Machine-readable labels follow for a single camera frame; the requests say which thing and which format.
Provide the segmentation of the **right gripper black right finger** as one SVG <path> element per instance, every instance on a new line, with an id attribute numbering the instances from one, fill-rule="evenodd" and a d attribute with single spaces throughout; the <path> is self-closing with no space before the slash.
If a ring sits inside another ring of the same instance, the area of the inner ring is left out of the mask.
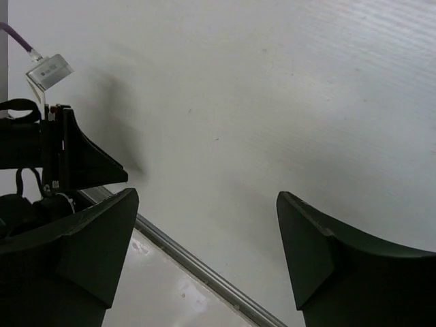
<path id="1" fill-rule="evenodd" d="M 277 217 L 306 326 L 434 326 L 435 254 L 372 236 L 288 191 Z"/>

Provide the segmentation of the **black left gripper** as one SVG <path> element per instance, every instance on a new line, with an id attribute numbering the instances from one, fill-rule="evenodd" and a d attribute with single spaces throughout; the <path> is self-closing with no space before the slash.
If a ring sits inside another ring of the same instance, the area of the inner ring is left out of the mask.
<path id="1" fill-rule="evenodd" d="M 1 169 L 41 168 L 46 189 L 92 188 L 124 183 L 123 166 L 89 140 L 70 106 L 1 104 L 1 110 L 27 111 L 1 119 Z"/>

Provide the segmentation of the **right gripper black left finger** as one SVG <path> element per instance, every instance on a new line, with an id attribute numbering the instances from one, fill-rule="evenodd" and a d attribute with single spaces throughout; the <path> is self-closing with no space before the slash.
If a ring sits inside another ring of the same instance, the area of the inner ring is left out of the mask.
<path id="1" fill-rule="evenodd" d="M 2 196 L 1 325 L 101 326 L 138 205 L 134 189 L 78 212 L 64 196 Z"/>

